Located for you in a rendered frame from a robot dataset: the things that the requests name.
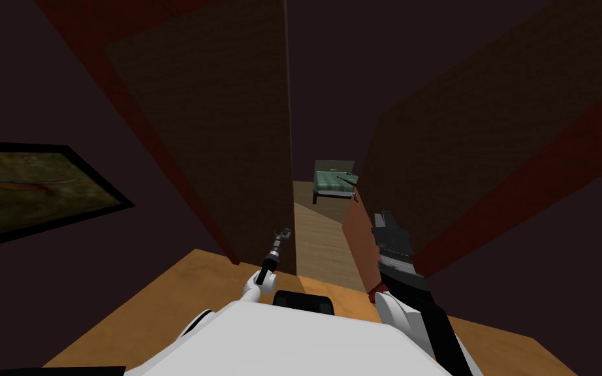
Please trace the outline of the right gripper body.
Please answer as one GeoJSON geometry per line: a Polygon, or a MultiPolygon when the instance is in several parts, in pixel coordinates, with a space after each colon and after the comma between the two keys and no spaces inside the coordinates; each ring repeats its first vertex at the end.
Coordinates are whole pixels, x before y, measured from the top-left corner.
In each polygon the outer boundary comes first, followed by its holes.
{"type": "Polygon", "coordinates": [[[384,226],[373,227],[372,234],[384,265],[408,274],[416,274],[408,231],[395,226],[384,226]]]}

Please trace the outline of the green bed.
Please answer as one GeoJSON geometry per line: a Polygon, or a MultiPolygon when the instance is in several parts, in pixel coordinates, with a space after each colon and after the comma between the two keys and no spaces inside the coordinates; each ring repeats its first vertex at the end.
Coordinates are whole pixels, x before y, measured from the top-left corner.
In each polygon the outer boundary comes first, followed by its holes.
{"type": "Polygon", "coordinates": [[[319,197],[352,199],[358,176],[352,173],[354,161],[316,160],[312,204],[319,197]]]}

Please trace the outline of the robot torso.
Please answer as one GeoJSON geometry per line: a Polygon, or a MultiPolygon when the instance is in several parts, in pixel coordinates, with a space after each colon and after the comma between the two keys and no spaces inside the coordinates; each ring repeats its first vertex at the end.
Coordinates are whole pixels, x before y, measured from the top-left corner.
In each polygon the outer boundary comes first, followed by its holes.
{"type": "Polygon", "coordinates": [[[124,376],[450,376],[391,326],[237,300],[124,376]]]}

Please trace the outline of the brown door leaf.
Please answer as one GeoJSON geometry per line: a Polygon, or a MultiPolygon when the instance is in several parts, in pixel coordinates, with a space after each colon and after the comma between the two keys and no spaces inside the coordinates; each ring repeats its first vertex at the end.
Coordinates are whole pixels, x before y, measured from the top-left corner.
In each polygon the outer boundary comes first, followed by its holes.
{"type": "Polygon", "coordinates": [[[236,256],[294,227],[285,0],[215,0],[105,53],[236,256]]]}
{"type": "Polygon", "coordinates": [[[377,122],[342,230],[381,282],[391,210],[431,276],[602,176],[602,0],[551,0],[377,122]]]}

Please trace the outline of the black framed wall picture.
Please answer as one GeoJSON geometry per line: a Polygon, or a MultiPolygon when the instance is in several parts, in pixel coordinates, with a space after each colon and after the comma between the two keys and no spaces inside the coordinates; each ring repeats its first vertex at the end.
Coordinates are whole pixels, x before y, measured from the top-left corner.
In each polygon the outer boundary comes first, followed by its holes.
{"type": "Polygon", "coordinates": [[[132,207],[70,146],[0,142],[0,244],[132,207]]]}

